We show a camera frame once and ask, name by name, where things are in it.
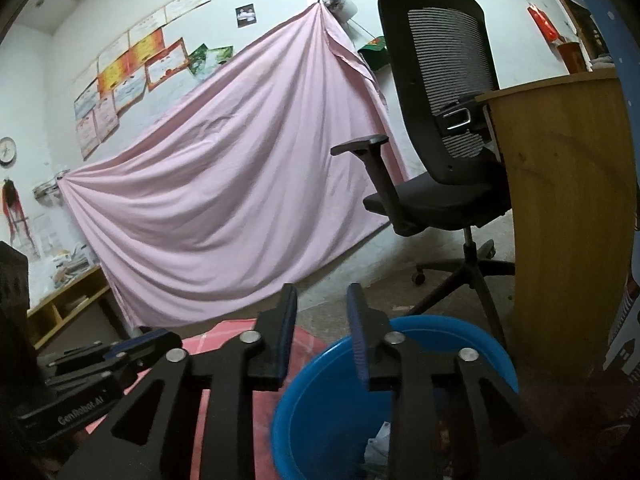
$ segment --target wooden desk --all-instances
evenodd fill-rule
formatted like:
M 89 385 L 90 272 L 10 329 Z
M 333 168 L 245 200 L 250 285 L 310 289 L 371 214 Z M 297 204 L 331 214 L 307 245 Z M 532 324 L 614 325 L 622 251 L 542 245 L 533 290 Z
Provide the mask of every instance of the wooden desk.
M 511 348 L 581 378 L 605 348 L 631 258 L 636 172 L 615 69 L 489 92 L 516 249 Z
M 106 301 L 110 290 L 102 269 L 95 266 L 46 296 L 27 312 L 29 339 L 35 349 L 46 346 L 93 303 L 100 305 L 118 335 L 122 339 L 128 338 L 126 329 Z

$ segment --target mesh backrest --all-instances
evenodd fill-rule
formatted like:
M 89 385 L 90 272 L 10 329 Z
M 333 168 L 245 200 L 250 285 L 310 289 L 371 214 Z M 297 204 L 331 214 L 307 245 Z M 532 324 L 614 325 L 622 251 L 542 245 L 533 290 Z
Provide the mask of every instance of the mesh backrest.
M 432 114 L 461 95 L 494 89 L 475 19 L 458 10 L 437 7 L 411 9 L 408 19 Z M 475 156 L 483 146 L 482 137 L 469 131 L 442 141 L 453 157 Z

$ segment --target chair seat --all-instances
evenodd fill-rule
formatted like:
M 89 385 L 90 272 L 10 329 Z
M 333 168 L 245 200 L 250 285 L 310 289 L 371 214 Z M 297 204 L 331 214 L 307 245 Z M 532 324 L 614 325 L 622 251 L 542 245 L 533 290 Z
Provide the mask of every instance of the chair seat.
M 448 186 L 437 183 L 427 172 L 399 184 L 396 191 L 404 214 L 423 229 L 482 227 L 511 208 L 506 186 Z M 378 193 L 367 196 L 362 203 L 367 211 L 386 215 Z

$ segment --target blue bucket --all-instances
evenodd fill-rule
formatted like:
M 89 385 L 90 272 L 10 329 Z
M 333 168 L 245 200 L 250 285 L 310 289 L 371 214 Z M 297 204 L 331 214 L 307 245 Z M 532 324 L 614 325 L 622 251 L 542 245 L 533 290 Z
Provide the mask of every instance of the blue bucket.
M 475 348 L 518 391 L 507 352 L 477 326 L 445 316 L 398 317 L 391 325 L 425 349 Z M 390 412 L 391 393 L 368 392 L 358 380 L 351 337 L 336 342 L 303 368 L 276 409 L 271 447 L 282 480 L 361 477 L 367 440 Z

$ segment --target chair leg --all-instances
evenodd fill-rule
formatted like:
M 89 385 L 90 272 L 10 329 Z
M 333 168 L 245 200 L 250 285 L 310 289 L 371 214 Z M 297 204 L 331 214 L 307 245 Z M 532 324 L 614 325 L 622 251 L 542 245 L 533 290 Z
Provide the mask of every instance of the chair leg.
M 478 259 L 493 258 L 495 254 L 495 244 L 493 240 L 487 240 L 478 249 Z
M 478 266 L 483 276 L 515 276 L 516 264 L 501 260 L 479 260 Z
M 478 298 L 480 298 L 480 303 L 482 303 L 484 314 L 487 318 L 487 321 L 489 322 L 489 327 L 491 327 L 491 333 L 502 345 L 502 347 L 506 349 L 507 339 L 504 337 L 502 324 L 500 323 L 500 317 L 498 316 L 498 311 L 495 309 L 494 299 L 491 297 L 489 287 L 486 285 L 480 269 L 478 269 L 477 267 L 472 268 L 470 272 L 471 281 L 474 285 L 474 289 L 476 290 Z
M 445 270 L 446 272 L 456 272 L 465 261 L 462 258 L 455 260 L 442 260 L 440 262 L 429 262 L 427 264 L 418 264 L 415 270 L 422 272 L 423 270 Z
M 440 285 L 438 285 L 431 294 L 418 302 L 409 312 L 406 313 L 406 316 L 423 314 L 440 300 L 446 298 L 454 290 L 457 290 L 462 285 L 468 285 L 469 278 L 470 277 L 468 275 L 468 270 L 466 269 L 466 267 L 460 267 L 456 270 L 456 272 L 454 272 Z

